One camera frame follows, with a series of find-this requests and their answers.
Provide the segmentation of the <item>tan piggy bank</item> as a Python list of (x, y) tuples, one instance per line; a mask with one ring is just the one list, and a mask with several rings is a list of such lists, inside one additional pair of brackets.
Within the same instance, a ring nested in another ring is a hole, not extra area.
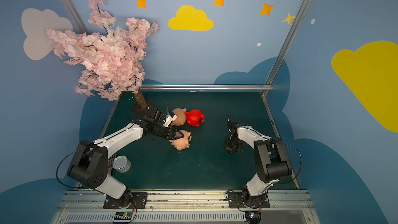
[(180, 137), (176, 140), (170, 140), (170, 142), (178, 151), (181, 151), (190, 147), (191, 140), (192, 140), (191, 132), (181, 130)]
[(176, 119), (172, 121), (173, 126), (181, 126), (186, 123), (187, 120), (186, 111), (187, 111), (186, 108), (184, 109), (176, 108), (173, 110), (173, 113), (176, 117)]

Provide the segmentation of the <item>red piggy bank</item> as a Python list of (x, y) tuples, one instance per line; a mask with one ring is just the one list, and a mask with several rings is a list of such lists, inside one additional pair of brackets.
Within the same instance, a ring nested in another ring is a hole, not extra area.
[(190, 112), (185, 112), (186, 123), (193, 127), (199, 127), (205, 121), (205, 115), (202, 111), (194, 109)]

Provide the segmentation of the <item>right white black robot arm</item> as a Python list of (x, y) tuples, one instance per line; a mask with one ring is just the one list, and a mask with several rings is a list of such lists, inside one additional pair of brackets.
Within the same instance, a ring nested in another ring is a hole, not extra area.
[(285, 144), (281, 138), (266, 136), (250, 125), (238, 123), (235, 119), (228, 119), (227, 126), (229, 138), (224, 146), (227, 152), (234, 154), (243, 151), (244, 144), (248, 144), (254, 150), (256, 169), (255, 175), (245, 184), (242, 191), (226, 192), (229, 208), (269, 208), (268, 190), (293, 172), (286, 148), (298, 152), (300, 165), (296, 176), (300, 174), (303, 165), (301, 152)]

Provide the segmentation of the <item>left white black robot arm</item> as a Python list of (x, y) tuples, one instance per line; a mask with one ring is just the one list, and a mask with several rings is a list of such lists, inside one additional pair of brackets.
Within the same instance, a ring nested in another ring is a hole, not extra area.
[(111, 156), (130, 143), (152, 134), (169, 140), (177, 150), (190, 146), (191, 133), (176, 126), (138, 119), (121, 130), (94, 142), (80, 142), (67, 169), (67, 175), (79, 183), (106, 195), (108, 208), (129, 209), (133, 199), (128, 186), (108, 172)]

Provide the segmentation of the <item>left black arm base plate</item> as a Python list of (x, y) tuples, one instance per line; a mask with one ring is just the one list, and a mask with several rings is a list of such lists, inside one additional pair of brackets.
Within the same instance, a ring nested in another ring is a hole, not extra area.
[(144, 209), (147, 197), (146, 192), (127, 192), (120, 199), (106, 196), (103, 209)]

